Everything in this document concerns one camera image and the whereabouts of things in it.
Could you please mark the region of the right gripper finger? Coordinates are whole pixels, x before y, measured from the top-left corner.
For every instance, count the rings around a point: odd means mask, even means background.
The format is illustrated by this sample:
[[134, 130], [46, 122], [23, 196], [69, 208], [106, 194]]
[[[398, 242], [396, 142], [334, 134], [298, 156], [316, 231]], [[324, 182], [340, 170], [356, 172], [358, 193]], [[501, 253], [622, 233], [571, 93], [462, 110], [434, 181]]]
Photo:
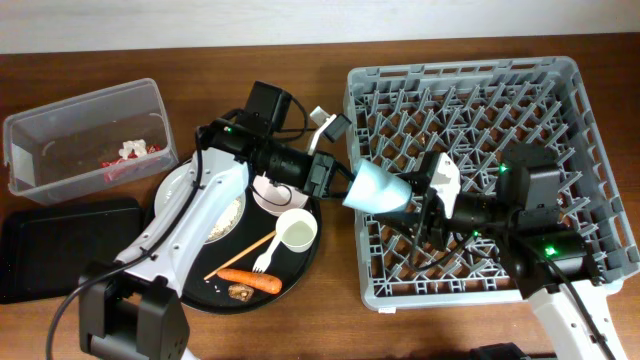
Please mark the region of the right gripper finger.
[[420, 170], [414, 170], [406, 173], [401, 173], [398, 178], [407, 182], [410, 185], [424, 185], [425, 173]]
[[385, 225], [416, 225], [424, 221], [421, 212], [394, 211], [374, 215], [374, 219]]

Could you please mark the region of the light blue plastic cup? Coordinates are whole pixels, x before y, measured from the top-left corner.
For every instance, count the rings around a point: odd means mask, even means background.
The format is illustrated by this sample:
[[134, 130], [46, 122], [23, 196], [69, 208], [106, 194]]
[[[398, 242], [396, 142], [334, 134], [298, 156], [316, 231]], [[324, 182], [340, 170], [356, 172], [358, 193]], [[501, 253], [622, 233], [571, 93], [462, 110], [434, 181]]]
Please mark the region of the light blue plastic cup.
[[369, 214], [404, 210], [412, 197], [409, 183], [378, 165], [360, 159], [342, 205]]

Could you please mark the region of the pink shallow bowl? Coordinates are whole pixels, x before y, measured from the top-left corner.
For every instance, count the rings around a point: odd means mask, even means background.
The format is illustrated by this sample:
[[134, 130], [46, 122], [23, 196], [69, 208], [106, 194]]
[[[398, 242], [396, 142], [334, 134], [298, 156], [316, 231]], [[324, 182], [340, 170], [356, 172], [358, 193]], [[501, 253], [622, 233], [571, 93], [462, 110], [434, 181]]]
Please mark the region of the pink shallow bowl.
[[288, 185], [274, 185], [264, 176], [256, 176], [252, 186], [255, 202], [273, 216], [280, 216], [290, 209], [304, 208], [309, 199]]

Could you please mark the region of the cream white cup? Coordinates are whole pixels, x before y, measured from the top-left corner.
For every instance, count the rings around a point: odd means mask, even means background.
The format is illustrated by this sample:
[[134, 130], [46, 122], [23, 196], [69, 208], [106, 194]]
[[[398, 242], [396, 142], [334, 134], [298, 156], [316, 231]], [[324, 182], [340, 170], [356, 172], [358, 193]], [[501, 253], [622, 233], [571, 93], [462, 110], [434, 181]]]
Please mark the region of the cream white cup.
[[276, 222], [276, 235], [282, 244], [295, 253], [309, 250], [317, 233], [317, 220], [305, 209], [287, 210]]

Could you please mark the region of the wooden chopstick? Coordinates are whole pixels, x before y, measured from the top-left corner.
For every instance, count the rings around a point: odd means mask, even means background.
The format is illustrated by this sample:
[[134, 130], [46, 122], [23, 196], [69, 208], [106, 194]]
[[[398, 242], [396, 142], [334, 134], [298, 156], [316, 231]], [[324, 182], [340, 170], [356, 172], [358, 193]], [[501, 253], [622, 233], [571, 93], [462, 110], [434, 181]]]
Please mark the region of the wooden chopstick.
[[236, 261], [240, 260], [241, 258], [243, 258], [244, 256], [246, 256], [247, 254], [251, 253], [253, 250], [255, 250], [256, 248], [260, 247], [262, 244], [264, 244], [265, 242], [267, 242], [268, 240], [272, 239], [274, 236], [276, 235], [276, 230], [273, 230], [272, 232], [268, 233], [267, 235], [265, 235], [264, 237], [262, 237], [261, 239], [257, 240], [255, 243], [253, 243], [252, 245], [248, 246], [246, 249], [242, 250], [240, 253], [236, 254], [234, 257], [232, 257], [231, 259], [229, 259], [228, 261], [226, 261], [225, 263], [223, 263], [222, 265], [220, 265], [218, 268], [216, 268], [214, 271], [210, 272], [209, 274], [207, 274], [203, 280], [209, 281], [212, 277], [214, 277], [219, 271], [221, 271], [224, 268], [227, 268], [228, 266], [232, 265], [233, 263], [235, 263]]

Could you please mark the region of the white plastic fork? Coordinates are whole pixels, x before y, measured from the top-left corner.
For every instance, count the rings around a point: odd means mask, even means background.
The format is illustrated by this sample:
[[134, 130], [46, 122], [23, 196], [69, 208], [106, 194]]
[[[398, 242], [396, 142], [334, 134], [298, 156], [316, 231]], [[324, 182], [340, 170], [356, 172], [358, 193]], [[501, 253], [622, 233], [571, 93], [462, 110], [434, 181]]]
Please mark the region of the white plastic fork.
[[267, 250], [262, 253], [255, 261], [252, 271], [254, 273], [264, 273], [271, 264], [273, 254], [279, 246], [281, 240], [279, 235], [275, 235]]

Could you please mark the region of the rice and mushroom leftovers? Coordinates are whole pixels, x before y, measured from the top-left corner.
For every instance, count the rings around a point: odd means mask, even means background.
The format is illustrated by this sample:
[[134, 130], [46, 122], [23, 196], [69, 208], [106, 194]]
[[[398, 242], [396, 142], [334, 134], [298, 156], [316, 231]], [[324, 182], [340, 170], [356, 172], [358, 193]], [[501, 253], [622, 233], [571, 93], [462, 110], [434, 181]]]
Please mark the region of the rice and mushroom leftovers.
[[237, 225], [244, 211], [244, 200], [241, 197], [236, 198], [222, 213], [217, 220], [215, 226], [209, 233], [207, 243], [215, 242], [228, 233], [230, 233]]

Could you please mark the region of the grey dinner plate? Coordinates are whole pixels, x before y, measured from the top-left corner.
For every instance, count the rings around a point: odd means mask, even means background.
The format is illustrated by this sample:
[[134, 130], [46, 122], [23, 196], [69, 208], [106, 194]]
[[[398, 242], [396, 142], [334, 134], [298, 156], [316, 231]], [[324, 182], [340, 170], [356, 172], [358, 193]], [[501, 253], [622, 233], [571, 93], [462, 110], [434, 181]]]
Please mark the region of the grey dinner plate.
[[[158, 215], [165, 208], [189, 170], [190, 162], [185, 162], [164, 178], [154, 196], [153, 205], [155, 215]], [[242, 194], [237, 197], [218, 218], [205, 243], [212, 244], [227, 236], [238, 225], [245, 207], [246, 195]]]

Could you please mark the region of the red snack wrapper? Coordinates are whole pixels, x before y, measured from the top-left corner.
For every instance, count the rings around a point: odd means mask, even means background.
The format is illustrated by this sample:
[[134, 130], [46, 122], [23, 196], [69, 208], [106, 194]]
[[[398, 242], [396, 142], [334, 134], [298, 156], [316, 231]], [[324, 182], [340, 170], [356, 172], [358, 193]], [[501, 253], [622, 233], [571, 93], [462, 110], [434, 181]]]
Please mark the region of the red snack wrapper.
[[[161, 147], [159, 145], [156, 145], [156, 144], [151, 144], [151, 145], [147, 145], [146, 144], [146, 146], [147, 146], [147, 154], [145, 156], [153, 154], [153, 153], [156, 153], [156, 152], [159, 152], [161, 150]], [[102, 168], [108, 168], [108, 167], [116, 166], [116, 165], [119, 165], [121, 163], [125, 163], [127, 161], [134, 160], [134, 159], [137, 159], [137, 158], [140, 158], [140, 157], [132, 156], [129, 159], [122, 159], [119, 156], [119, 158], [116, 159], [116, 160], [101, 162], [100, 166]], [[110, 170], [110, 171], [108, 171], [108, 172], [106, 172], [104, 174], [104, 180], [107, 183], [116, 181], [119, 178], [121, 178], [124, 175], [124, 173], [125, 173], [125, 169]]]

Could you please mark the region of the white napkin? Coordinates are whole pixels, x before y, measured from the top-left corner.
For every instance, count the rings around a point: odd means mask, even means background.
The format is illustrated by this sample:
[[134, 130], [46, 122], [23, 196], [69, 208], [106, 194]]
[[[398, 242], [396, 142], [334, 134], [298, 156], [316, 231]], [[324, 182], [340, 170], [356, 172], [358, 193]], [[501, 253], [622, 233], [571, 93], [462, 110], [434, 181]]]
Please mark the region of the white napkin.
[[147, 154], [146, 142], [143, 139], [125, 141], [118, 150], [118, 154], [122, 159], [145, 156]]

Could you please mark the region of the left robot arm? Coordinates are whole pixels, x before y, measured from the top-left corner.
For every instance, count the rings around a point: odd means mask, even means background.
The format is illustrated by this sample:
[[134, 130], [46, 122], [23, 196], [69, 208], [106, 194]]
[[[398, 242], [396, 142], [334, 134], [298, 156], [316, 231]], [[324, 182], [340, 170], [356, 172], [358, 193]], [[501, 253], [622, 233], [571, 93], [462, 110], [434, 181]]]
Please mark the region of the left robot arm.
[[191, 172], [171, 203], [113, 265], [91, 266], [79, 297], [80, 349], [100, 359], [190, 359], [184, 284], [225, 209], [254, 174], [313, 199], [340, 199], [330, 189], [351, 171], [322, 151], [290, 147], [282, 126], [294, 97], [255, 82], [247, 103], [195, 132]]

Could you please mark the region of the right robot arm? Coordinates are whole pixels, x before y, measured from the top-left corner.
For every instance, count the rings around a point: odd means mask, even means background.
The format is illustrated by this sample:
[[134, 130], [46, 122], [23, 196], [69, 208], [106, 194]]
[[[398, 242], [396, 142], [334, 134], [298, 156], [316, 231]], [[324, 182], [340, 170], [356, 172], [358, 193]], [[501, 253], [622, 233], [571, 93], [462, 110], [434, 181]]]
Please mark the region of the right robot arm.
[[418, 169], [401, 176], [421, 196], [420, 209], [382, 213], [376, 220], [408, 238], [413, 250], [429, 244], [444, 251], [453, 233], [463, 237], [457, 251], [477, 237], [493, 241], [498, 262], [558, 358], [625, 358], [593, 252], [561, 220], [554, 152], [536, 144], [508, 145], [493, 196], [452, 189], [459, 178], [442, 170], [443, 160], [443, 154], [429, 152]]

